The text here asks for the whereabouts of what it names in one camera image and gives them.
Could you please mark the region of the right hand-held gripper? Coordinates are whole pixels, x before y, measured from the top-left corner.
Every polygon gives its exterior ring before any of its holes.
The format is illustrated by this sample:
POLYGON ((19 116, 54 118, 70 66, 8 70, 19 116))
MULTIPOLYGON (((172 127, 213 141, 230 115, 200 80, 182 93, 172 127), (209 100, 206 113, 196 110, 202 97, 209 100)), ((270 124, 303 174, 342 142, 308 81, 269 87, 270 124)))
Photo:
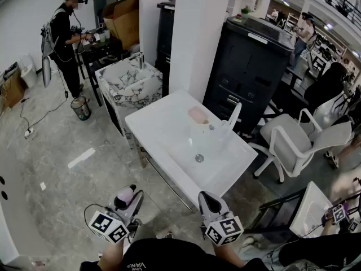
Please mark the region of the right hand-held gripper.
POLYGON ((215 246, 224 246, 235 242, 243 233, 243 226, 238 216, 228 211, 226 202, 217 195, 200 191, 198 194, 199 210, 203 217, 212 213, 224 213, 207 225, 201 225, 201 231, 205 239, 209 239, 215 246))

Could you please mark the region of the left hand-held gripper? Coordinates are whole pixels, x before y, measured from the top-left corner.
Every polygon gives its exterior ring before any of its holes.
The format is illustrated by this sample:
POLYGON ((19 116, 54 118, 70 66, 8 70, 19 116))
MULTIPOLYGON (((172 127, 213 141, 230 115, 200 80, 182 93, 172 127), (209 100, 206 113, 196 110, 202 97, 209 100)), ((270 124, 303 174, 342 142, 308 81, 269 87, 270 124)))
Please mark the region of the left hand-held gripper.
POLYGON ((89 220, 89 229, 110 244, 116 244, 123 239, 127 239, 131 243, 138 227, 142 224, 141 220, 137 219, 136 216, 140 211, 143 200, 144 191, 139 190, 126 209, 125 202, 118 196, 114 198, 114 205, 90 204, 89 208, 98 207, 98 209, 89 220))

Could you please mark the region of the person's right forearm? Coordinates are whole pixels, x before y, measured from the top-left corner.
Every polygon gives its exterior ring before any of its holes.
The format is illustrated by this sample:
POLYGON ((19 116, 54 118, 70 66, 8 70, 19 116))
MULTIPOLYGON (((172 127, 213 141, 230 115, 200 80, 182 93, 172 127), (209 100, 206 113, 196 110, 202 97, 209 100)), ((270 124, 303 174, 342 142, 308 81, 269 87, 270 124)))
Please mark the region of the person's right forearm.
POLYGON ((222 246, 216 246, 215 244, 212 244, 212 246, 217 258, 227 261, 239 268, 243 268, 246 265, 246 263, 234 252, 230 244, 225 244, 222 246))

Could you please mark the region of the person's left forearm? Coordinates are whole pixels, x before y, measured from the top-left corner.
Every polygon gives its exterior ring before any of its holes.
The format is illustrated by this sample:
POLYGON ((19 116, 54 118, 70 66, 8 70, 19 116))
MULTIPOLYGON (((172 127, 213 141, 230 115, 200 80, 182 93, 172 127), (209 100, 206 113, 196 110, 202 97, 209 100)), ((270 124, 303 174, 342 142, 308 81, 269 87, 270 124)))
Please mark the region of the person's left forearm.
POLYGON ((102 271, 118 271, 124 258, 124 240, 111 244, 98 261, 102 271))

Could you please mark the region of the black sink stand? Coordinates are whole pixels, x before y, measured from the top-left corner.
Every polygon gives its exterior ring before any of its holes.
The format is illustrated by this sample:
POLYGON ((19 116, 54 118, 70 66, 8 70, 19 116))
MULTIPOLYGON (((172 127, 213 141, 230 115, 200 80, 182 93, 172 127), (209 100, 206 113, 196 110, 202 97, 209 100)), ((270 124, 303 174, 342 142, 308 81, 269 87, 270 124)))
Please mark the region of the black sink stand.
POLYGON ((300 208, 306 188, 267 202, 259 207, 259 214, 244 229, 245 234, 261 234, 272 243, 284 243, 296 235, 290 226, 300 208))

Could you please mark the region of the person's black shirt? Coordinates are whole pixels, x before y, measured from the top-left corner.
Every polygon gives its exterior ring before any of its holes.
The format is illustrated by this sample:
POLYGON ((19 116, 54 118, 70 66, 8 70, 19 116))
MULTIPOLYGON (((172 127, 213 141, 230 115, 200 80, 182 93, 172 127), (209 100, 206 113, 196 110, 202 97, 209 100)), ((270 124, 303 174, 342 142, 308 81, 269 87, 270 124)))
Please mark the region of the person's black shirt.
MULTIPOLYGON (((98 261, 84 261, 80 271, 102 271, 98 261)), ((118 271, 269 271, 261 259, 243 268, 206 253, 198 245, 174 238, 146 238, 133 242, 118 271)))

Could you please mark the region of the white ceramic sink basin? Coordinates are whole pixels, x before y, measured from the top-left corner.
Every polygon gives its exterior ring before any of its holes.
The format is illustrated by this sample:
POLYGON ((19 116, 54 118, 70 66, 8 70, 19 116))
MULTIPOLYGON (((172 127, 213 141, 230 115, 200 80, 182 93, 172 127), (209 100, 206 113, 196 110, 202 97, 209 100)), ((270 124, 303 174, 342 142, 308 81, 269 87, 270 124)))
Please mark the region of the white ceramic sink basin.
POLYGON ((128 115, 126 125, 156 164, 196 206, 200 191, 223 196, 257 156, 234 131, 221 139, 222 122, 183 90, 128 115), (208 124, 188 115, 193 107, 208 114, 208 124), (195 160, 197 154, 204 161, 195 160))

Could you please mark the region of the white flexible faucet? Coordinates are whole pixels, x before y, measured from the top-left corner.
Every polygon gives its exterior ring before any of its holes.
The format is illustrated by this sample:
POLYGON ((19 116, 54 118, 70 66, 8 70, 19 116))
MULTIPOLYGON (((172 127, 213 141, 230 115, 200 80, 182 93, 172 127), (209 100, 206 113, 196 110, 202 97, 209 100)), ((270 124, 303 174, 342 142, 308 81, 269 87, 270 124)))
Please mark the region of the white flexible faucet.
POLYGON ((219 136, 221 139, 225 139, 232 133, 233 128, 238 120, 241 108, 242 108, 242 103, 239 102, 236 105, 234 111, 232 112, 229 120, 223 120, 221 122, 221 124, 218 128, 218 133, 219 133, 219 136))

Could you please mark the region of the white mesh office chair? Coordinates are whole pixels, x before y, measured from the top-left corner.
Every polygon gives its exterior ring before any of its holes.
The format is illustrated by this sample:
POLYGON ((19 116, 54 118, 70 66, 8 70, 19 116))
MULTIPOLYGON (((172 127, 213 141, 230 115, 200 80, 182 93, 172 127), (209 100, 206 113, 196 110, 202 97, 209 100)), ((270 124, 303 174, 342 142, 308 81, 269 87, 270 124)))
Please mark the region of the white mesh office chair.
POLYGON ((322 129, 310 111, 303 108, 298 120, 283 113, 267 122, 260 129, 260 135, 268 143, 268 147, 255 143, 249 145, 267 155, 267 159, 254 171, 253 178, 257 179, 270 163, 274 163, 279 174, 278 183, 282 184, 285 175, 290 178, 299 176, 317 151, 345 145, 351 136, 351 122, 322 129), (307 115, 315 127, 318 136, 314 142, 310 141, 300 126, 303 114, 307 115))

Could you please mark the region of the small white sink basin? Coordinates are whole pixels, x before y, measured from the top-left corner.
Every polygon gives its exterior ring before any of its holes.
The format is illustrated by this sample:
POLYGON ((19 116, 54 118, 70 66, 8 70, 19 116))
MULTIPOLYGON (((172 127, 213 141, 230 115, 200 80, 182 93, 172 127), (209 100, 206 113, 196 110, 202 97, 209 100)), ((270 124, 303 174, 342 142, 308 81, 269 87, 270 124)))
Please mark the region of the small white sink basin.
POLYGON ((316 238, 323 231, 322 217, 332 203, 314 182, 309 182, 289 229, 298 237, 316 238))

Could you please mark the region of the large black machine cabinet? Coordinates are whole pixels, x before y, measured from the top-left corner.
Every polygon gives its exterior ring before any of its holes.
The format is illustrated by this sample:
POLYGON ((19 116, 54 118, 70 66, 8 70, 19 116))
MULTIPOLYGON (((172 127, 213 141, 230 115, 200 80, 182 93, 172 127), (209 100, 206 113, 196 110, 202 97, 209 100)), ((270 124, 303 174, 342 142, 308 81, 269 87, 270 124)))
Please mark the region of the large black machine cabinet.
POLYGON ((252 15, 228 17, 222 26, 204 106, 221 120, 228 120, 241 103, 234 130, 250 134, 293 52, 290 35, 270 22, 252 15))

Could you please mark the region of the black work table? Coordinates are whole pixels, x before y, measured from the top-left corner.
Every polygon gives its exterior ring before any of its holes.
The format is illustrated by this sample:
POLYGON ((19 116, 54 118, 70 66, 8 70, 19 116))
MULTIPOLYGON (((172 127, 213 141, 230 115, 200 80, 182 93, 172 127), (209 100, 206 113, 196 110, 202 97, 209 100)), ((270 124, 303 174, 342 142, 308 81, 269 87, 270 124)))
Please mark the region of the black work table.
POLYGON ((90 79, 90 85, 96 101, 101 107, 102 103, 98 94, 99 83, 95 72, 120 60, 123 52, 122 42, 114 37, 110 37, 104 42, 97 41, 87 44, 83 48, 84 51, 81 53, 81 59, 90 79))

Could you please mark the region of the black office chair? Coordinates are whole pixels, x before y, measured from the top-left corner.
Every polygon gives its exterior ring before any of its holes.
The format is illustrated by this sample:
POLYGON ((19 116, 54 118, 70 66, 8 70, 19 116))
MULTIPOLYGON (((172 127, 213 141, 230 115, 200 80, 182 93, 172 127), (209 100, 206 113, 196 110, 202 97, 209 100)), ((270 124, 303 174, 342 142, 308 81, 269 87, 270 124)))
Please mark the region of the black office chair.
POLYGON ((303 97, 308 102, 307 109, 312 115, 319 106, 342 92, 346 73, 347 70, 341 63, 334 62, 320 79, 306 89, 303 97))

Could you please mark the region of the narrow black machine cabinet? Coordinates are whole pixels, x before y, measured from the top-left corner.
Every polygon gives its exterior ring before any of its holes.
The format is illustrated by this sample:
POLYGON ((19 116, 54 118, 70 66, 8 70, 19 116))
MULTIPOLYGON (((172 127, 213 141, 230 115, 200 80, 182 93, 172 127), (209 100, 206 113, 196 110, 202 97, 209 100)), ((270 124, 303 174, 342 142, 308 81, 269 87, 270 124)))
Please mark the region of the narrow black machine cabinet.
POLYGON ((162 97, 169 93, 169 76, 171 63, 171 44, 173 36, 175 1, 168 0, 157 4, 160 9, 157 35, 156 68, 162 73, 162 97))

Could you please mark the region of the large cardboard box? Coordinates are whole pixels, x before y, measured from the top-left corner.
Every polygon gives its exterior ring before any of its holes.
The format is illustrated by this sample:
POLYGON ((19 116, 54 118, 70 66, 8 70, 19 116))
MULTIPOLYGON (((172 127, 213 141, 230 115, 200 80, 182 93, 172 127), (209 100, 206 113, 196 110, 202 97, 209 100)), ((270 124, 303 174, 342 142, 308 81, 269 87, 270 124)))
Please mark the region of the large cardboard box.
POLYGON ((103 19, 113 37, 129 50, 139 43, 139 0, 121 0, 106 5, 103 19))

